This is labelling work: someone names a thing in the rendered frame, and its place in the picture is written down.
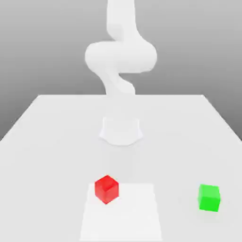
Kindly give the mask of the small red cube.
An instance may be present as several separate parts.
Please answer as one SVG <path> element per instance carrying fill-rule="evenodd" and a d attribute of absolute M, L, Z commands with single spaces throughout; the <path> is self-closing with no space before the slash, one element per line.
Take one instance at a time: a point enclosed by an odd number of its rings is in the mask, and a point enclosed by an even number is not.
<path fill-rule="evenodd" d="M 104 204 L 108 204 L 119 197 L 119 183 L 109 175 L 95 182 L 95 196 Z"/>

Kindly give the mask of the small green cube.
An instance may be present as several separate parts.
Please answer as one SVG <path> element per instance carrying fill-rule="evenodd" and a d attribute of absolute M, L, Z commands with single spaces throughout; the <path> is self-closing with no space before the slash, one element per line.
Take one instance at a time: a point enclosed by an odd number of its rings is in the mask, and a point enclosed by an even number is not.
<path fill-rule="evenodd" d="M 218 186 L 201 184 L 199 186 L 198 204 L 200 210 L 218 212 L 221 195 Z"/>

